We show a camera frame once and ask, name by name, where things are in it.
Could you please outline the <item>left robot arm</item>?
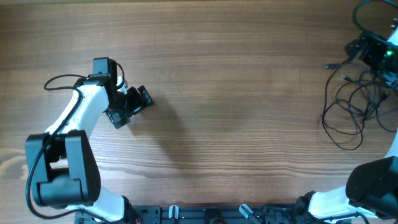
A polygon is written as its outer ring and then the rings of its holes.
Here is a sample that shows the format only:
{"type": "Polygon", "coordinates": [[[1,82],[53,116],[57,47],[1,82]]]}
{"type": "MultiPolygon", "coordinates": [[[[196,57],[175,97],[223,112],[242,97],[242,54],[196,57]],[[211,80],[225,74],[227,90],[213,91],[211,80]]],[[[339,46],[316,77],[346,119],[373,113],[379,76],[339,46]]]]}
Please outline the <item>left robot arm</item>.
{"type": "Polygon", "coordinates": [[[141,223],[129,200],[101,185],[89,138],[102,114],[116,129],[154,104],[145,86],[128,86],[122,66],[109,57],[93,60],[93,72],[77,75],[60,117],[25,142],[30,212],[45,220],[75,214],[78,223],[141,223]]]}

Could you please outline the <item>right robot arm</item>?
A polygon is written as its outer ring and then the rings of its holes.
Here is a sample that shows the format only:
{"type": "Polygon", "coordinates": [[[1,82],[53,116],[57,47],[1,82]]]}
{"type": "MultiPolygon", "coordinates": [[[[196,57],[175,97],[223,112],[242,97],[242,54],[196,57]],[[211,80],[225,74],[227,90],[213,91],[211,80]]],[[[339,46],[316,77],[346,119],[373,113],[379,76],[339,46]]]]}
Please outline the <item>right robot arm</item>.
{"type": "MultiPolygon", "coordinates": [[[[363,29],[347,49],[350,58],[360,60],[373,73],[372,84],[397,90],[397,32],[388,39],[363,29]]],[[[397,141],[384,158],[357,166],[346,185],[327,192],[309,192],[295,204],[282,208],[290,223],[338,223],[353,217],[385,220],[397,218],[397,141]]]]}

